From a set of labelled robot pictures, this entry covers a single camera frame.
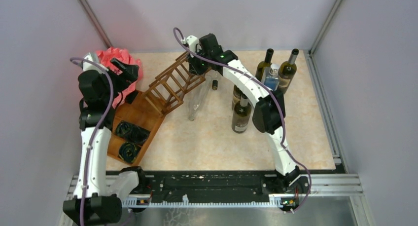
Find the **white label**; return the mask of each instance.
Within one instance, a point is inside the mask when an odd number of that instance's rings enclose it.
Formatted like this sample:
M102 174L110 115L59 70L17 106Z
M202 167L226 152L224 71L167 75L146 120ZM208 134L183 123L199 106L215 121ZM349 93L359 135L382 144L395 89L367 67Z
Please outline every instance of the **white label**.
M247 129L247 125L245 126L235 126L236 131L245 131Z

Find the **pink bag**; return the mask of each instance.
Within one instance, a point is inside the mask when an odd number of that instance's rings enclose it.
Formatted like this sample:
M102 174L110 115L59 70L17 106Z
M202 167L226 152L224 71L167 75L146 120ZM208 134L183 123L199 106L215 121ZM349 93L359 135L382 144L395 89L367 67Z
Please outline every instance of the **pink bag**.
M108 50L106 51L96 51L96 54L100 60L100 63L102 65L104 65L105 67L110 68L112 71L114 71L116 74L120 74L120 70L118 68L116 68L112 63L110 63L110 61L112 60L112 58L116 58L119 61L129 64L129 65L138 65L139 69L138 69L138 79L135 82L132 82L131 85L129 85L129 87L127 89L125 89L124 91L122 91L123 94L123 100L120 104L125 102L125 98L128 94L132 93L133 91L135 91L135 86L137 84L138 80L141 80L143 77L143 71L142 71L142 63L140 59L134 59L130 54L129 51L127 49L120 49L120 48L114 48L114 47L110 47ZM114 100L113 100L113 108L115 108L117 106L117 104L121 101L122 99L122 95L118 95Z

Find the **bottle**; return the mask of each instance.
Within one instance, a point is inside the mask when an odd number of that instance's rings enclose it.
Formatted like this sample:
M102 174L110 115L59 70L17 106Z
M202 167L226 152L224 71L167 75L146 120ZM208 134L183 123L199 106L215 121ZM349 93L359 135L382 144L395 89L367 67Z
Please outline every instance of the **bottle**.
M234 91L232 93L232 111L234 110L235 104L237 104L241 100L241 95L243 92L238 89L236 85L234 85Z
M189 103L189 120L194 121L196 119L197 113L202 109L206 95L208 94L209 89L212 87L212 76L206 74L205 81L192 90L192 99Z
M272 57L273 57L274 50L269 48L266 52L266 58L264 58L264 61L261 61L257 66L257 71L255 72L255 78L257 80L261 81L261 78L264 73L264 69L266 67L269 67L272 64Z
M243 133L248 127L249 117L251 115L251 105L245 94L241 95L241 100L235 104L234 114L232 115L232 130L237 133Z
M277 64L272 64L264 69L262 82L273 91L277 89L279 84L279 66Z
M293 49L292 54L289 57L288 61L282 63L279 68L279 89L282 91L283 94L286 93L287 89L289 88L290 83L293 80L293 77L296 74L296 57L299 54L298 49Z

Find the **white wall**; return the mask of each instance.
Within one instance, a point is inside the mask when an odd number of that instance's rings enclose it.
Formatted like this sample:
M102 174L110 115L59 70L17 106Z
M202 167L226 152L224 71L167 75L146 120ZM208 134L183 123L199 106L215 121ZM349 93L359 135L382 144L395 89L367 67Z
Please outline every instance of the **white wall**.
M345 0L314 56L377 226L417 224L418 0Z
M214 33L228 49L309 49L335 0L88 0L115 46L180 51L185 36Z
M58 223L78 172L70 56L103 49L77 0L0 0L0 225Z

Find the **wooden rack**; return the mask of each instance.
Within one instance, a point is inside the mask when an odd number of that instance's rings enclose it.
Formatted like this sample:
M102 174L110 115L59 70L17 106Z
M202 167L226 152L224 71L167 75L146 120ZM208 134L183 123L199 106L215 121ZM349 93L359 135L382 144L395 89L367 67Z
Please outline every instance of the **wooden rack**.
M131 166L139 165L165 116L183 104L184 96L205 81L204 75L193 75L185 67L187 53L181 54L175 62L155 77L145 92L138 91L131 104L122 104L113 121L113 134L107 155ZM126 121L150 131L148 139L140 147L133 163L119 157L119 149L126 142L116 136L120 122Z

